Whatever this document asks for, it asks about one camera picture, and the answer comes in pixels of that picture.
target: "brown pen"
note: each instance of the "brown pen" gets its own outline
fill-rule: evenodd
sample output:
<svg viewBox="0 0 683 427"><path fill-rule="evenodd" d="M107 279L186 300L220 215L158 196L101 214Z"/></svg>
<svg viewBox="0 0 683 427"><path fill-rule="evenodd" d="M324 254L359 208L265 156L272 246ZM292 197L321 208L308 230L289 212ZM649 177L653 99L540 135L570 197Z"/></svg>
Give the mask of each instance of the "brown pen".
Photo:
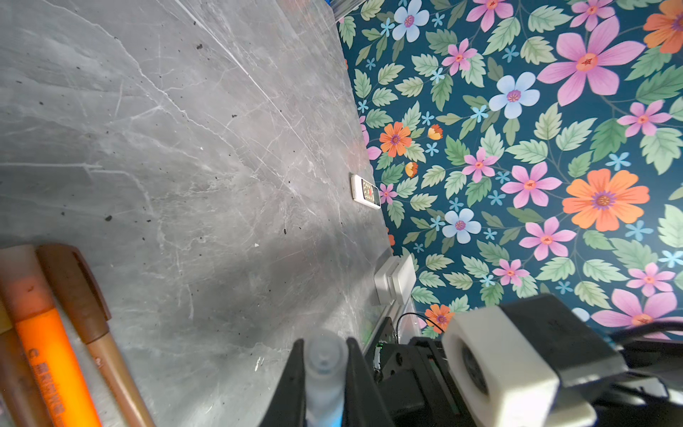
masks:
<svg viewBox="0 0 683 427"><path fill-rule="evenodd" d="M130 427L154 427L126 362L109 333L111 318L81 252L67 245L43 245L36 251L53 292L113 392Z"/></svg>
<svg viewBox="0 0 683 427"><path fill-rule="evenodd" d="M0 391L16 427L53 427L19 335L0 301Z"/></svg>

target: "orange highlighter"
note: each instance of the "orange highlighter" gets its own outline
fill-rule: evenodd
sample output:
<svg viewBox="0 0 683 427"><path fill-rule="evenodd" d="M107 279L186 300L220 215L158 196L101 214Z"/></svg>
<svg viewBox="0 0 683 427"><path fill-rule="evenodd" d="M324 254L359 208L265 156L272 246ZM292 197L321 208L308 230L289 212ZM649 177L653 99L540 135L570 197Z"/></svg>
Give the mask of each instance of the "orange highlighter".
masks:
<svg viewBox="0 0 683 427"><path fill-rule="evenodd" d="M0 296L55 427L101 427L33 246L0 249Z"/></svg>

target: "gray marble surface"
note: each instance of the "gray marble surface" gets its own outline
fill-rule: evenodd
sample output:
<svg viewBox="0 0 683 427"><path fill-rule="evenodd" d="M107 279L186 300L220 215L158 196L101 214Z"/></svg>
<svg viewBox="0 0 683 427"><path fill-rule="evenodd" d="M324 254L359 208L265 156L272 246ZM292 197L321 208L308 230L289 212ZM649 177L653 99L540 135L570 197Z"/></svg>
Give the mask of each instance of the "gray marble surface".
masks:
<svg viewBox="0 0 683 427"><path fill-rule="evenodd" d="M81 249L157 426L254 426L296 338L368 338L389 242L323 0L2 0L0 40L0 245Z"/></svg>

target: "light blue flower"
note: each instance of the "light blue flower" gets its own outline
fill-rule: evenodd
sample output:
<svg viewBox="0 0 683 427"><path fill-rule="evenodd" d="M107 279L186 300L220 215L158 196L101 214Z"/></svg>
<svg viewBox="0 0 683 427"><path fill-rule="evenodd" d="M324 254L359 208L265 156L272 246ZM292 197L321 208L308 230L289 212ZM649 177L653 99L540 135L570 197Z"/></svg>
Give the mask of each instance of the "light blue flower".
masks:
<svg viewBox="0 0 683 427"><path fill-rule="evenodd" d="M674 264L683 265L683 260L681 259L683 251L676 251L675 253L662 251L662 255L664 255L664 258L659 258L659 262L668 262L667 267L669 268L673 267Z"/></svg>
<svg viewBox="0 0 683 427"><path fill-rule="evenodd" d="M425 115L422 116L422 124L427 124L427 126L432 124L432 120L434 119L433 115L429 114L429 111Z"/></svg>
<svg viewBox="0 0 683 427"><path fill-rule="evenodd" d="M559 281L558 283L559 286L555 286L555 289L557 289L562 295L564 295L565 292L574 292L574 290L569 287L569 281Z"/></svg>
<svg viewBox="0 0 683 427"><path fill-rule="evenodd" d="M453 200L449 200L449 203L451 204L451 210L455 210L456 212L459 212L460 208L465 206L464 203L458 201L457 197Z"/></svg>
<svg viewBox="0 0 683 427"><path fill-rule="evenodd" d="M619 157L617 157L616 154L610 154L609 158L612 159L612 161L605 163L605 165L614 166L614 170L619 171L622 168L622 166L624 166L624 167L631 166L631 162L624 160L626 157L628 157L628 153L626 153L626 152L622 153L622 155Z"/></svg>
<svg viewBox="0 0 683 427"><path fill-rule="evenodd" d="M496 234L498 234L498 232L492 232L490 228L488 228L488 231L484 232L484 236L490 240L496 240Z"/></svg>
<svg viewBox="0 0 683 427"><path fill-rule="evenodd" d="M505 199L506 194L498 194L498 190L494 190L493 194L489 194L487 198L491 199L491 206L498 204L498 206L503 205L503 199Z"/></svg>
<svg viewBox="0 0 683 427"><path fill-rule="evenodd" d="M478 109L477 107L472 107L472 111L474 111L474 114L470 116L471 119L477 119L477 123L482 122L482 118L486 119L488 118L488 113L484 113L486 110L486 105L482 105L482 109Z"/></svg>
<svg viewBox="0 0 683 427"><path fill-rule="evenodd" d="M443 25L443 19L446 17L446 14L441 14L441 16L438 15L438 12L434 16L434 19L432 19L432 22L434 23L434 28L438 27L439 25Z"/></svg>
<svg viewBox="0 0 683 427"><path fill-rule="evenodd" d="M645 221L643 221L642 219L639 219L636 222L636 225L626 224L626 228L631 230L628 233L626 233L626 237L636 236L637 241L643 241L643 233L652 234L652 232L654 231L652 228L643 228L643 225L645 225Z"/></svg>
<svg viewBox="0 0 683 427"><path fill-rule="evenodd" d="M391 22L390 18L387 18L387 21L383 24L380 25L382 27L382 32L380 34L386 34L387 37L389 37L389 32L396 26L396 24Z"/></svg>
<svg viewBox="0 0 683 427"><path fill-rule="evenodd" d="M434 157L435 153L438 153L438 150L436 149L437 143L430 144L427 142L427 150L425 150L425 153L429 153L430 157Z"/></svg>
<svg viewBox="0 0 683 427"><path fill-rule="evenodd" d="M505 184L507 181L510 180L510 178L507 177L508 175L510 175L510 172L508 172L508 171L505 171L505 172L497 172L496 175L497 175L497 176L496 176L496 178L494 178L494 179L497 179L498 181L500 181L500 182L501 182L501 185L502 185L502 184Z"/></svg>
<svg viewBox="0 0 683 427"><path fill-rule="evenodd" d="M358 111L362 113L365 113L365 110L370 109L370 107L367 105L367 99L364 99L363 102L358 101Z"/></svg>
<svg viewBox="0 0 683 427"><path fill-rule="evenodd" d="M440 215L437 215L436 218L432 218L432 225L430 225L430 227L436 228L436 231L438 232L439 228L443 227L444 225L446 225L446 223L441 221Z"/></svg>
<svg viewBox="0 0 683 427"><path fill-rule="evenodd" d="M510 63L510 61L512 61L513 57L519 56L519 52L515 52L515 49L517 49L516 44L513 44L512 46L505 48L505 54L503 55L503 59L507 59L508 64Z"/></svg>
<svg viewBox="0 0 683 427"><path fill-rule="evenodd" d="M495 285L495 282L493 282L493 274L489 274L485 278L481 279L480 282L482 283L482 286L485 288Z"/></svg>
<svg viewBox="0 0 683 427"><path fill-rule="evenodd" d="M439 80L443 80L446 78L446 76L441 74L442 72L443 67L439 67L438 70L432 71L433 76L430 77L430 80L433 81L435 85L438 85Z"/></svg>

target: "black wire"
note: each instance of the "black wire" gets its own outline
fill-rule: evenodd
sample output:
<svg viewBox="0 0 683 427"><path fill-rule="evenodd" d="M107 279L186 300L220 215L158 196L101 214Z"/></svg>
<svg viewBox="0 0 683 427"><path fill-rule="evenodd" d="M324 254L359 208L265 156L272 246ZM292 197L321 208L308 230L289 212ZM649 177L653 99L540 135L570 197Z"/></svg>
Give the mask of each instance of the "black wire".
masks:
<svg viewBox="0 0 683 427"><path fill-rule="evenodd" d="M609 337L617 344L626 344L653 332L683 332L683 322L652 322L637 328L624 329L609 334Z"/></svg>
<svg viewBox="0 0 683 427"><path fill-rule="evenodd" d="M399 325L401 324L401 319L403 319L403 316L405 316L405 315L407 315L407 314L414 314L414 315L416 315L417 317L419 317L419 318L421 318L421 319L427 321L428 323L431 323L432 325L434 325L434 327L435 327L435 328L438 328L438 330L441 331L441 333L445 333L445 331L444 331L443 329L441 329L436 323L432 322L431 320L429 320L429 318L427 318L426 316L421 315L420 313L412 313L412 312L403 313L401 316L398 317L398 320L396 321L396 342L397 342L397 343L398 343L398 327L399 327Z"/></svg>

